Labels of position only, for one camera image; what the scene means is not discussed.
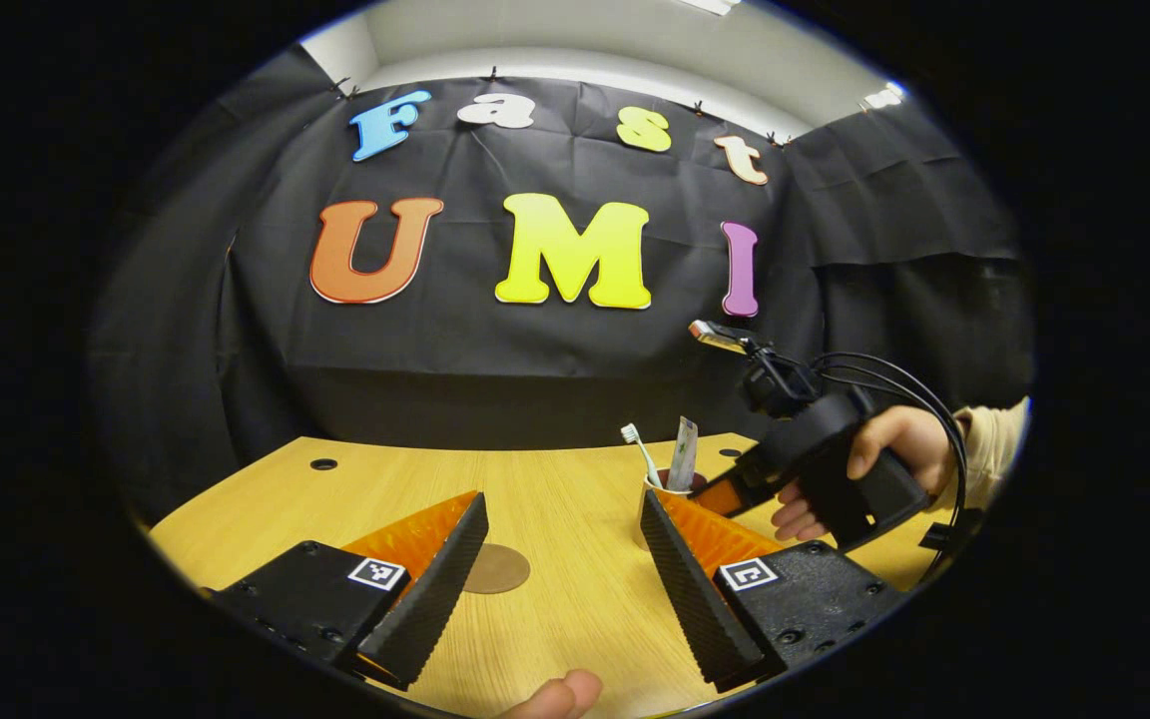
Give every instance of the wooden table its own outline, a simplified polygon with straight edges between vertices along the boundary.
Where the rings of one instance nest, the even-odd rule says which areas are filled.
[[[731,434],[700,437],[695,469],[715,477],[734,464],[720,450],[752,445]],[[657,467],[667,467],[672,448],[647,445]],[[320,458],[337,468],[310,468]],[[223,588],[292,543],[342,546],[430,504],[483,491],[486,542],[523,552],[530,578],[503,594],[462,594],[406,696],[496,716],[578,666],[604,682],[589,718],[667,714],[727,695],[703,682],[651,556],[632,542],[644,467],[629,445],[457,451],[298,438],[194,497],[150,537],[198,587]],[[773,536],[776,506],[738,522]],[[912,587],[933,559],[918,541],[949,514],[922,513],[850,557],[892,587]]]

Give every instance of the hand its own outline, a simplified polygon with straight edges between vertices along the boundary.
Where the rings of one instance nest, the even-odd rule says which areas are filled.
[[[601,679],[592,672],[570,670],[565,678],[549,679],[530,699],[498,716],[498,719],[576,719],[601,696]]]
[[[926,410],[906,405],[891,406],[859,429],[850,446],[845,476],[851,480],[862,477],[887,446],[903,459],[912,471],[912,477],[930,496],[938,496],[956,476],[952,444],[943,431],[943,424]],[[812,541],[828,531],[815,519],[796,480],[780,491],[780,502],[783,506],[770,518],[770,523],[779,527],[775,530],[777,541],[793,536],[798,541]]]

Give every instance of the sleeve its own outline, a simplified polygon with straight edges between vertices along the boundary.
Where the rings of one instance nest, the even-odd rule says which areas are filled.
[[[953,414],[961,424],[966,438],[966,503],[967,508],[987,506],[996,488],[1010,471],[1022,444],[1027,427],[1027,411],[1030,398],[1023,397],[1009,410],[990,406],[966,406]],[[952,506],[957,496],[957,473],[949,485],[927,506],[927,511],[938,511]]]

